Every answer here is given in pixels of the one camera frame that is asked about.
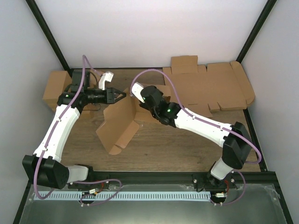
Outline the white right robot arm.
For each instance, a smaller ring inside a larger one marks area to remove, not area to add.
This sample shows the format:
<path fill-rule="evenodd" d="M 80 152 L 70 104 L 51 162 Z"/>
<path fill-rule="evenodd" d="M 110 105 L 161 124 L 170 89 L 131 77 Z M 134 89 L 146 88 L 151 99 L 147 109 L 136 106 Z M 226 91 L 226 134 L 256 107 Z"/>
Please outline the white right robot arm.
<path fill-rule="evenodd" d="M 221 158 L 213 164 L 207 177 L 211 187 L 220 187 L 231 171 L 243 168 L 251 151 L 251 138 L 244 124 L 217 122 L 181 108 L 178 103 L 168 102 L 153 85 L 144 87 L 135 83 L 132 93 L 140 101 L 140 107 L 150 111 L 161 124 L 193 132 L 222 148 Z"/>

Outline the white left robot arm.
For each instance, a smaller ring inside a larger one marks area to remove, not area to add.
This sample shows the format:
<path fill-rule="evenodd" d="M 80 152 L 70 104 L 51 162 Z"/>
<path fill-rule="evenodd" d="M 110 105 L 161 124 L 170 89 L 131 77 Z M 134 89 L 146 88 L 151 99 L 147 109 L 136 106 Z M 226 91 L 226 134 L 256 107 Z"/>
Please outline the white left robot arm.
<path fill-rule="evenodd" d="M 66 140 L 85 106 L 91 104 L 114 104 L 126 94 L 115 88 L 105 87 L 111 82 L 113 73 L 95 70 L 82 72 L 74 70 L 50 74 L 43 99 L 50 106 L 56 106 L 53 121 L 33 155 L 26 155 L 22 165 L 29 181 L 37 186 L 62 189 L 66 184 L 79 182 L 89 189 L 95 184 L 95 176 L 89 173 L 87 165 L 61 164 Z"/>

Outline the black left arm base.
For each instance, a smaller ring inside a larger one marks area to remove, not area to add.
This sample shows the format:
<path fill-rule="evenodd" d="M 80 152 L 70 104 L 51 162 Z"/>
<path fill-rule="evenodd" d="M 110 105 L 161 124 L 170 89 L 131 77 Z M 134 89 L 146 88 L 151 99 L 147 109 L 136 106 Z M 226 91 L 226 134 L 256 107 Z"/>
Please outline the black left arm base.
<path fill-rule="evenodd" d="M 84 182 L 98 182 L 102 180 L 109 179 L 110 175 L 107 172 L 98 172 L 98 171 L 93 171 L 89 172 L 87 179 L 84 180 Z M 85 190 L 88 191 L 90 189 L 94 188 L 101 188 L 102 184 L 81 184 L 81 183 L 73 183 L 72 185 L 68 184 L 67 185 L 68 189 L 78 189 L 78 190 Z"/>

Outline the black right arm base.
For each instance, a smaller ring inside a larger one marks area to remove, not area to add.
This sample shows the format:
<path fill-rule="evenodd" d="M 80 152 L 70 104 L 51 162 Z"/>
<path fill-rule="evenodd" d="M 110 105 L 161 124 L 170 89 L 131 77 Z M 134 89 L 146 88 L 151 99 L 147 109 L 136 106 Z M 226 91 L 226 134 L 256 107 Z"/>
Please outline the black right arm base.
<path fill-rule="evenodd" d="M 213 177 L 210 172 L 196 172 L 192 174 L 193 186 L 197 192 L 200 191 L 221 191 L 227 187 L 235 189 L 236 185 L 231 182 L 232 174 L 228 174 L 223 180 Z"/>

